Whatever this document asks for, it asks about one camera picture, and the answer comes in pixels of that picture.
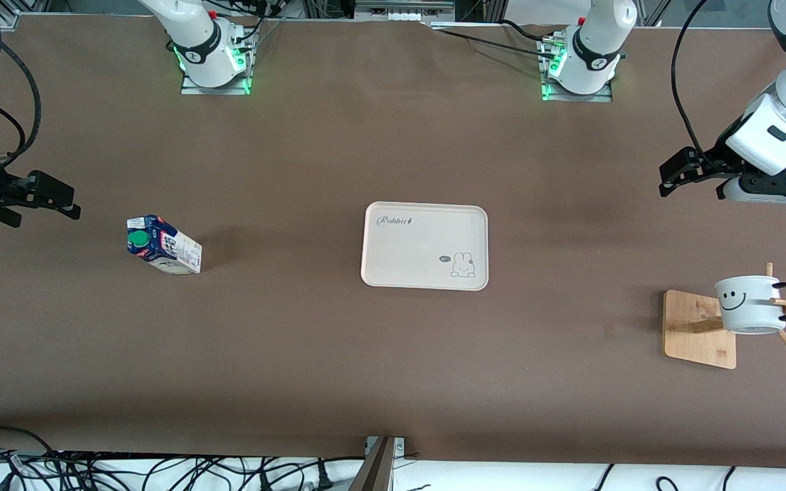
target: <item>green cap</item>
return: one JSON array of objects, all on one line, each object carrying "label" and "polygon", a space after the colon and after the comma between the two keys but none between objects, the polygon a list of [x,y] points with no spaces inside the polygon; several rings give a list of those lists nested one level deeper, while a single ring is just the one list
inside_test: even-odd
[{"label": "green cap", "polygon": [[150,242],[150,235],[144,232],[144,230],[135,230],[129,233],[127,240],[132,242],[137,248],[144,248]]}]

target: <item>white tray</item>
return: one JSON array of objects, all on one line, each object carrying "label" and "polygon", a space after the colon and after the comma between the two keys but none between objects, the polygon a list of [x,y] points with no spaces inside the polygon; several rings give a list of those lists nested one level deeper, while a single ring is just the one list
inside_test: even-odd
[{"label": "white tray", "polygon": [[487,214],[478,206],[378,201],[366,209],[363,282],[477,291],[487,285]]}]

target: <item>brown table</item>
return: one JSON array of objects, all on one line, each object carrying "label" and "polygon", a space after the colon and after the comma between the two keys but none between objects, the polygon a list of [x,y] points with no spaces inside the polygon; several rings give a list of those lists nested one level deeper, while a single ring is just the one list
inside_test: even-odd
[{"label": "brown table", "polygon": [[[84,215],[0,226],[0,423],[75,449],[331,455],[392,433],[427,459],[786,466],[778,336],[740,338],[736,370],[661,352],[661,291],[711,295],[764,261],[786,280],[785,206],[714,183],[659,198],[687,143],[676,34],[634,31],[614,103],[575,104],[540,99],[534,58],[423,25],[287,22],[253,95],[202,97],[178,94],[153,18],[23,18],[6,40],[44,120],[10,170],[72,184]],[[705,146],[785,64],[769,31],[689,35]],[[0,103],[31,121],[8,59]],[[0,118],[0,151],[14,140]],[[486,209],[489,286],[363,284],[378,200]],[[206,270],[130,257],[143,213]]]}]

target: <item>white mug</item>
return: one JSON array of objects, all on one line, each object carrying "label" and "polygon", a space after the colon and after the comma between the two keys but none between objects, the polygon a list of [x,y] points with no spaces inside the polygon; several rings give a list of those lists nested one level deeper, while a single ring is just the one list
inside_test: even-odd
[{"label": "white mug", "polygon": [[781,298],[786,287],[771,276],[737,276],[714,285],[720,302],[723,327],[734,333],[776,333],[786,326],[784,307],[771,299]]}]

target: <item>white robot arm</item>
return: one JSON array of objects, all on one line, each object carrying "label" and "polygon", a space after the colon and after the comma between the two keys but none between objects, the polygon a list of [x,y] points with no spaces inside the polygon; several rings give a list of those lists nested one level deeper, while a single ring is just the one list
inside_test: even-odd
[{"label": "white robot arm", "polygon": [[632,0],[592,0],[582,25],[564,31],[566,50],[549,75],[571,93],[596,93],[614,77],[620,48],[636,25]]},{"label": "white robot arm", "polygon": [[138,0],[162,22],[184,72],[199,86],[220,87],[246,68],[244,28],[212,18],[202,0]]},{"label": "white robot arm", "polygon": [[[768,16],[786,52],[786,0],[772,0]],[[668,196],[681,184],[720,177],[728,180],[718,187],[718,198],[786,203],[786,69],[705,156],[710,162],[687,147],[665,162],[660,167],[661,195]]]}]

